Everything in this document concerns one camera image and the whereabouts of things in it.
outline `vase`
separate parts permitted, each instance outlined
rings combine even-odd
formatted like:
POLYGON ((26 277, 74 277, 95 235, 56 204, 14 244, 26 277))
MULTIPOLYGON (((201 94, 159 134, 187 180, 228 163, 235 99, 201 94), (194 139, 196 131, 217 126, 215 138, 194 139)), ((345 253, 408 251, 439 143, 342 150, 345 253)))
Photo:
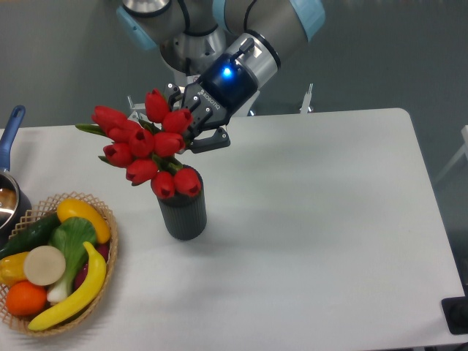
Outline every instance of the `vase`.
POLYGON ((207 217, 203 180, 198 174, 202 189, 198 195, 176 195, 169 199, 159 199, 162 218, 167 231, 178 240, 192 240, 205 229, 207 217))

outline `yellow bell pepper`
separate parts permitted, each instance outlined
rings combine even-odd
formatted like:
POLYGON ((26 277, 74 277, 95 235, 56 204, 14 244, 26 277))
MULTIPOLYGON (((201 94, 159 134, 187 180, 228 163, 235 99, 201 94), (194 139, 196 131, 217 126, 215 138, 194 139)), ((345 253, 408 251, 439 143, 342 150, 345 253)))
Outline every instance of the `yellow bell pepper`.
POLYGON ((18 282, 26 280, 23 264, 28 253, 13 254, 0 261, 0 284, 11 287, 18 282))

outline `blue light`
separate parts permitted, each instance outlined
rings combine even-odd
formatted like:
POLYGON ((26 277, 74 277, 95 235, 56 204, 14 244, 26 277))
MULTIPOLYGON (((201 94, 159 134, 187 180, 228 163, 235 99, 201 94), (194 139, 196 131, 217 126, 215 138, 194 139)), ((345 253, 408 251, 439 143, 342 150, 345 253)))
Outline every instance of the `blue light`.
POLYGON ((225 67, 223 70, 222 70, 222 76, 224 78, 231 78, 233 76, 233 71, 231 70, 231 68, 229 67, 225 67))

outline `tulip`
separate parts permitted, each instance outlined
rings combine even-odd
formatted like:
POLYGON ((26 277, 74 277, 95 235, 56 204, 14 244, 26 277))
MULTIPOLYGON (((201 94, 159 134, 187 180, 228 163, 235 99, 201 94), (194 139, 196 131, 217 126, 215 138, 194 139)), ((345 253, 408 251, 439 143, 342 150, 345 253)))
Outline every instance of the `tulip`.
POLYGON ((136 129, 130 135, 129 147, 134 156, 145 158, 154 149, 153 135, 146 129, 136 129))
POLYGON ((127 119, 122 124, 111 128, 107 136, 116 143, 128 143, 130 136, 138 129, 141 129, 141 125, 127 119))
POLYGON ((104 147, 104 155, 112 166, 125 168, 133 162, 133 156, 126 143, 115 143, 104 147))
POLYGON ((175 190, 190 197, 198 195, 202 184, 197 172, 192 168, 182 168, 174 176, 175 190))
POLYGON ((153 89, 151 93, 146 94, 145 108, 146 116, 154 123, 162 123, 170 111, 166 99, 157 89, 153 89))
POLYGON ((182 110, 173 111, 165 116, 162 121, 162 128, 169 133, 182 134, 187 130, 193 122, 193 116, 190 110, 184 108, 182 110))
POLYGON ((180 134, 159 132, 154 135, 154 152, 159 157, 168 157, 185 148, 180 134))
POLYGON ((109 130, 124 123, 127 120, 127 116, 110 107, 96 106, 91 119, 101 127, 106 135, 109 135, 109 130))
POLYGON ((160 171, 151 179, 151 189, 160 199, 168 199, 174 196, 176 188, 174 186, 173 176, 166 171, 160 171))
POLYGON ((158 173, 158 166, 152 159, 136 159, 127 167, 127 180, 134 185, 142 184, 158 173))

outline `basket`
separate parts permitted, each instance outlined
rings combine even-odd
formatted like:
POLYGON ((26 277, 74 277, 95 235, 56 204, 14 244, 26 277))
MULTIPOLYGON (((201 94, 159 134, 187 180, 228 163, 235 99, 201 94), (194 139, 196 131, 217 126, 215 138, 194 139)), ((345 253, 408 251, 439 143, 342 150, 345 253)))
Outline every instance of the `basket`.
POLYGON ((117 224, 116 219, 112 211, 99 199, 95 198, 93 195, 85 195, 83 193, 72 192, 71 194, 57 194, 53 197, 48 197, 45 201, 40 201, 38 205, 33 206, 31 210, 26 212, 26 215, 21 217, 20 223, 16 224, 15 229, 12 231, 12 236, 19 233, 22 229, 28 227, 32 222, 37 221, 38 219, 46 216, 47 214, 54 212, 57 209, 57 205, 64 199, 68 197, 76 198, 82 201, 85 201, 92 205, 101 216, 105 219, 110 228, 110 249, 109 249, 109 259, 107 261, 107 273, 102 285, 102 289, 97 295, 97 297, 82 311, 82 313, 76 319, 72 321, 66 321, 61 324, 58 324, 52 328, 49 328, 45 331, 30 331, 28 329, 28 324, 32 318, 24 317, 15 317, 12 316, 5 306, 5 300, 8 293, 8 287, 6 285, 0 284, 0 319, 3 323, 7 324, 10 329, 19 331, 20 333, 26 334, 28 336, 54 336, 65 331, 73 329, 82 321, 84 321, 87 316, 89 316, 93 310, 95 310, 97 304, 101 301, 102 296, 105 294, 107 286, 109 285, 110 278, 112 276, 114 266, 117 259, 117 246, 118 246, 118 235, 117 235, 117 224))

